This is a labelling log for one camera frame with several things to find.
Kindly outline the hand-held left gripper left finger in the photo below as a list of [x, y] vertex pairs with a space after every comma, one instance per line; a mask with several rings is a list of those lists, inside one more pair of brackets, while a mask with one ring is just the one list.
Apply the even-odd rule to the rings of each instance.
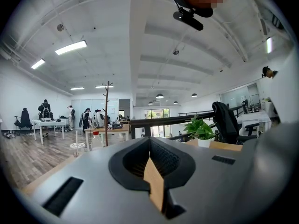
[[[131, 147], [129, 140], [86, 152], [64, 166], [27, 196], [15, 194], [25, 209], [41, 224], [164, 224], [165, 217], [154, 206], [147, 191], [128, 190], [110, 174], [108, 163], [113, 154]], [[69, 202], [58, 199], [60, 214], [52, 214], [45, 204], [60, 188], [80, 181]]]

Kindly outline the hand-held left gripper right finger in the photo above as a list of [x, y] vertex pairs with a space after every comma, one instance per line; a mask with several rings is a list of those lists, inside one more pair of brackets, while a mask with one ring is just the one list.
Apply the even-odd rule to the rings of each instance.
[[150, 224], [281, 224], [299, 179], [299, 122], [280, 124], [241, 151], [194, 147], [151, 139], [174, 154], [165, 170], [166, 215], [152, 213]]

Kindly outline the clear plastic cup with straw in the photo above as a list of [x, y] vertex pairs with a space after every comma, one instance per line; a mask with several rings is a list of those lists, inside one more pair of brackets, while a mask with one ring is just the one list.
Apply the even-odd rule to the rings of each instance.
[[79, 142], [77, 131], [76, 131], [76, 141], [70, 144], [70, 148], [72, 149], [73, 156], [75, 158], [81, 156], [85, 152], [85, 143]]

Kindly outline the clear plastic bottle red label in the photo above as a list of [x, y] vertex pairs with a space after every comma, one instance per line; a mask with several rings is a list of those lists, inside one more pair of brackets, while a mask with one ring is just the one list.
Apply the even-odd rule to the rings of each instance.
[[103, 141], [99, 131], [93, 131], [93, 139], [91, 142], [92, 151], [103, 148]]

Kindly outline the black office chair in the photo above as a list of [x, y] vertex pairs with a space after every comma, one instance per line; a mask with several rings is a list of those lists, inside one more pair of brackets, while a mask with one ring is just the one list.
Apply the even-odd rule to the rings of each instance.
[[259, 125], [258, 123], [257, 124], [252, 124], [252, 125], [247, 125], [246, 128], [249, 128], [249, 135], [241, 136], [239, 134], [239, 137], [237, 138], [237, 143], [236, 144], [237, 145], [242, 145], [244, 142], [246, 142], [248, 140], [256, 139], [258, 136], [257, 135], [252, 135], [252, 131], [253, 131], [253, 127], [258, 126], [258, 125]]

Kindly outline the green plant in white pot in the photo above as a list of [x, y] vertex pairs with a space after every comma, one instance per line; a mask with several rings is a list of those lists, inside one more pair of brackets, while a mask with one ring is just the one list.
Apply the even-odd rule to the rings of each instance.
[[212, 128], [202, 118], [199, 118], [199, 115], [194, 115], [184, 127], [189, 137], [197, 140], [199, 147], [209, 148], [211, 141], [215, 138]]

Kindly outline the light wooden desk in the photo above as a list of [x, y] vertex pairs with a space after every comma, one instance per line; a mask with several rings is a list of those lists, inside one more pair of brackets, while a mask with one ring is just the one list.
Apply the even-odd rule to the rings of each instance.
[[109, 134], [124, 134], [125, 135], [125, 141], [128, 141], [130, 139], [130, 133], [129, 133], [129, 124], [124, 124], [122, 128], [116, 128], [116, 129], [108, 129], [107, 132], [105, 131], [105, 128], [88, 128], [85, 129], [85, 140], [86, 140], [86, 146], [87, 150], [90, 151], [92, 149], [92, 141], [91, 137], [93, 136], [93, 132], [98, 132], [100, 136], [100, 140], [103, 144], [103, 146], [106, 146], [106, 135]]

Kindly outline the white machine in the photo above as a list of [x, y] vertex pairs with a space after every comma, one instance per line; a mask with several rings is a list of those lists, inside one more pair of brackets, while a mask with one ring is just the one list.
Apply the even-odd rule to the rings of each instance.
[[96, 128], [103, 128], [105, 125], [105, 113], [101, 110], [95, 110], [93, 113], [92, 119], [92, 127]]

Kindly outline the white clothed table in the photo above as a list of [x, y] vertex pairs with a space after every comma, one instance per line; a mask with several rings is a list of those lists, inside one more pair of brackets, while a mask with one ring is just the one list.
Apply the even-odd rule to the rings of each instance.
[[237, 123], [241, 124], [240, 135], [249, 135], [249, 128], [247, 125], [259, 124], [253, 127], [252, 135], [261, 135], [271, 128], [272, 121], [265, 111], [247, 113], [236, 118]]

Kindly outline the wooden coat stand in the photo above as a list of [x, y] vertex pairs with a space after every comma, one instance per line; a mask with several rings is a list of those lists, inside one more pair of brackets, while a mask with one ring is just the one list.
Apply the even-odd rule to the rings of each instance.
[[108, 108], [108, 102], [109, 102], [109, 100], [108, 100], [108, 94], [109, 94], [109, 87], [112, 84], [113, 83], [111, 83], [110, 81], [107, 82], [107, 85], [105, 86], [106, 94], [103, 94], [105, 96], [105, 98], [106, 98], [106, 100], [105, 100], [105, 108], [103, 109], [103, 111], [105, 112], [105, 119], [104, 119], [105, 126], [104, 126], [104, 128], [105, 128], [105, 144], [106, 144], [106, 147], [108, 147], [108, 136], [107, 136], [107, 131], [108, 131], [108, 118], [107, 118], [108, 117], [108, 113], [107, 113], [107, 108]]

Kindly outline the white desk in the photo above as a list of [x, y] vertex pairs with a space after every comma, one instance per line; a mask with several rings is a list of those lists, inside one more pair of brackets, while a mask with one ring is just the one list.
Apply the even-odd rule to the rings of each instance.
[[54, 128], [54, 136], [56, 135], [56, 127], [61, 127], [61, 129], [62, 129], [62, 139], [64, 139], [65, 122], [63, 122], [63, 121], [41, 121], [41, 120], [33, 119], [31, 121], [31, 124], [32, 124], [35, 140], [37, 140], [35, 125], [38, 126], [39, 131], [40, 131], [40, 141], [41, 141], [42, 145], [44, 144], [42, 127], [52, 126]]

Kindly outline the black metal railing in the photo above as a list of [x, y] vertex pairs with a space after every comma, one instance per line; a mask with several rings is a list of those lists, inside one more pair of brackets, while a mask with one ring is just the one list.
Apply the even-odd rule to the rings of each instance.
[[154, 126], [165, 126], [165, 125], [175, 125], [175, 124], [182, 124], [186, 122], [190, 122], [194, 116], [197, 116], [197, 119], [208, 119], [211, 121], [214, 117], [214, 111], [202, 111], [202, 112], [195, 112], [192, 114], [191, 112], [185, 113], [183, 116], [176, 116], [170, 118], [160, 118], [160, 119], [137, 119], [130, 121], [131, 127], [131, 139], [136, 138], [135, 130], [137, 128], [144, 128], [144, 133], [146, 137], [152, 136], [150, 133], [150, 128]]

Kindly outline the glass window doors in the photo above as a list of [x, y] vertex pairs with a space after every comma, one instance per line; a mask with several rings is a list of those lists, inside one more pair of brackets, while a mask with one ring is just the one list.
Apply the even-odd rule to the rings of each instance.
[[[145, 119], [162, 119], [169, 118], [170, 110], [169, 109], [147, 109], [144, 111]], [[151, 135], [154, 137], [163, 137], [169, 138], [171, 136], [171, 126], [170, 125], [162, 125], [162, 126], [154, 126], [150, 128]]]

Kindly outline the black high-back chair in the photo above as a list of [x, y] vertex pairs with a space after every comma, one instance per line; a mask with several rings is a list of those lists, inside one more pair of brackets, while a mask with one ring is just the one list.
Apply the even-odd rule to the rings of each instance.
[[15, 116], [16, 121], [14, 122], [14, 125], [18, 127], [20, 130], [23, 128], [28, 128], [29, 130], [32, 129], [32, 124], [29, 118], [29, 113], [26, 107], [23, 108], [21, 112], [21, 116]]

